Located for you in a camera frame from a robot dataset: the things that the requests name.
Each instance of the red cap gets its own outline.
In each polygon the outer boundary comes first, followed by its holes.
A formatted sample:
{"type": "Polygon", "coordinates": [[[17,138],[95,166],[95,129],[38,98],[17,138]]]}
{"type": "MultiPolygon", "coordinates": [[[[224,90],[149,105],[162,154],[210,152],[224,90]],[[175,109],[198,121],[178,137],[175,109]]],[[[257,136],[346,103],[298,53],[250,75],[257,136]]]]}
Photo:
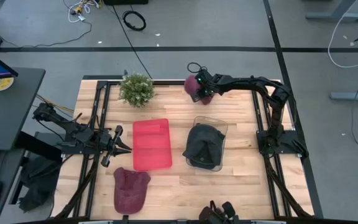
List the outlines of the red cap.
{"type": "Polygon", "coordinates": [[[143,207],[147,184],[150,176],[146,172],[125,170],[120,167],[114,171],[116,187],[114,189],[114,207],[116,211],[129,215],[140,211],[143,207]]]}

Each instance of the pink plastic tray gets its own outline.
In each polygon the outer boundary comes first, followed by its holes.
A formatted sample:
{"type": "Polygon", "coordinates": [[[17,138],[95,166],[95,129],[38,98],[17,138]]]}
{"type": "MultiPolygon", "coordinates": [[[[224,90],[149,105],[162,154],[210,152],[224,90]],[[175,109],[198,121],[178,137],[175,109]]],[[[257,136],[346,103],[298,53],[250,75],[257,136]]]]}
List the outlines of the pink plastic tray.
{"type": "Polygon", "coordinates": [[[135,170],[147,171],[172,166],[168,119],[135,121],[133,132],[135,170]]]}

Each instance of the potted plant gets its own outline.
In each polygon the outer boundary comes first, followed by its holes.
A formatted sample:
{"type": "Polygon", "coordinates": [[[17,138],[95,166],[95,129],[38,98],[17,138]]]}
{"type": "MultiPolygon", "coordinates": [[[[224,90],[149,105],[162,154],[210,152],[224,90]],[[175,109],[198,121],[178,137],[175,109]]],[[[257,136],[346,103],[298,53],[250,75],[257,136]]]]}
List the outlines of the potted plant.
{"type": "Polygon", "coordinates": [[[119,84],[119,99],[136,108],[144,107],[154,96],[153,80],[149,77],[134,73],[124,75],[119,84]]]}

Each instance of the clear plastic container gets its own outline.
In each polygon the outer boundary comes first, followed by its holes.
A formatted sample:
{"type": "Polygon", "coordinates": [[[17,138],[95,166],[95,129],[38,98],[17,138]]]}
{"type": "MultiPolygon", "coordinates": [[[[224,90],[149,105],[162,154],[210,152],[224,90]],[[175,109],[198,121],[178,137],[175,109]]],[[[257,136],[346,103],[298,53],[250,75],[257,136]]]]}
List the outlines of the clear plastic container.
{"type": "MultiPolygon", "coordinates": [[[[193,127],[196,126],[197,124],[207,124],[207,125],[210,125],[214,128],[216,128],[218,131],[220,131],[222,134],[224,134],[226,136],[227,134],[227,123],[222,121],[222,120],[219,120],[219,119],[214,119],[214,118],[209,118],[209,117],[205,117],[205,116],[197,116],[195,119],[194,119],[194,122],[193,122],[193,127]]],[[[221,163],[220,165],[218,166],[215,166],[213,169],[204,169],[204,170],[210,170],[210,171],[219,171],[222,169],[223,167],[223,151],[224,151],[224,143],[226,142],[226,137],[223,139],[223,142],[222,142],[222,158],[221,158],[221,163]]],[[[190,162],[190,159],[186,158],[186,162],[189,166],[192,166],[194,167],[193,165],[191,165],[191,162],[190,162]]]]}

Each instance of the black box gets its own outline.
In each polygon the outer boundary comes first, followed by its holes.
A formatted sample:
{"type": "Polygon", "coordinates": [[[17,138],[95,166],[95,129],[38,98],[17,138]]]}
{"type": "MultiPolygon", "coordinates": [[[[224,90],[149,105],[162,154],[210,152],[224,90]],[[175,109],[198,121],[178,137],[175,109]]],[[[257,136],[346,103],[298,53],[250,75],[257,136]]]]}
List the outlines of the black box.
{"type": "Polygon", "coordinates": [[[147,4],[149,0],[104,0],[104,3],[109,6],[120,4],[147,4]]]}

